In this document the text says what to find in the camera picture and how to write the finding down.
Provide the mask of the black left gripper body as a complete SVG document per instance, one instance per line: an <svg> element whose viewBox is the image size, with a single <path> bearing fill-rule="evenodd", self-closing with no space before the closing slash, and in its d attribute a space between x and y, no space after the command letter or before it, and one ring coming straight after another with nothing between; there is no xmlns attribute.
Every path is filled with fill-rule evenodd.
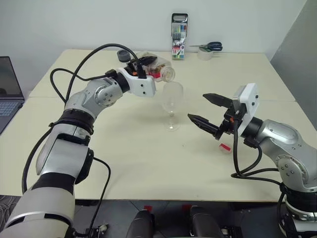
<svg viewBox="0 0 317 238"><path fill-rule="evenodd" d="M125 70L132 76L136 76L138 78L146 79L146 73L142 68L141 64L138 64L136 60L131 60L126 63Z"/></svg>

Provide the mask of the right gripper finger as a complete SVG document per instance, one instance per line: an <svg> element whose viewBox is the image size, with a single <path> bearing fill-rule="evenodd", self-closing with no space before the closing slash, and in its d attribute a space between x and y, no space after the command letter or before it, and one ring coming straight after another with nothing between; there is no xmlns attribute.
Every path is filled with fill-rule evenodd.
<svg viewBox="0 0 317 238"><path fill-rule="evenodd" d="M203 94L203 97L207 99L209 102L211 102L212 104L217 105L219 107L230 108L232 105L232 99L224 97L216 93L206 93L206 94Z"/></svg>
<svg viewBox="0 0 317 238"><path fill-rule="evenodd" d="M219 127L210 123L207 119L193 114L188 114L188 118L192 123L194 123L198 128L211 134L215 139L219 139Z"/></svg>

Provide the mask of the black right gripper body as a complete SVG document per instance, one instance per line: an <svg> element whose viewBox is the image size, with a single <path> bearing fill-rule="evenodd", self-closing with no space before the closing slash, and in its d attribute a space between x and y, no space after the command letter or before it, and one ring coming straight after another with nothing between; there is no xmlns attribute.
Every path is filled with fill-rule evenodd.
<svg viewBox="0 0 317 238"><path fill-rule="evenodd" d="M242 120L242 104L237 100L225 98L222 106L227 108L227 111L223 115L224 119L219 127L219 130L221 133L233 134L234 119L238 120L238 125L240 125Z"/></svg>

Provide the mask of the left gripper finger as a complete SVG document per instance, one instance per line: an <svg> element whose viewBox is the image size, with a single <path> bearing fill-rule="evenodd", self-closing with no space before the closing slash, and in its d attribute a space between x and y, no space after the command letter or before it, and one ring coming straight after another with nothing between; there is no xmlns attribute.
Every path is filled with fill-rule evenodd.
<svg viewBox="0 0 317 238"><path fill-rule="evenodd" d="M141 65L150 65L152 63L154 63L157 60L156 56L144 56L139 58L139 63Z"/></svg>

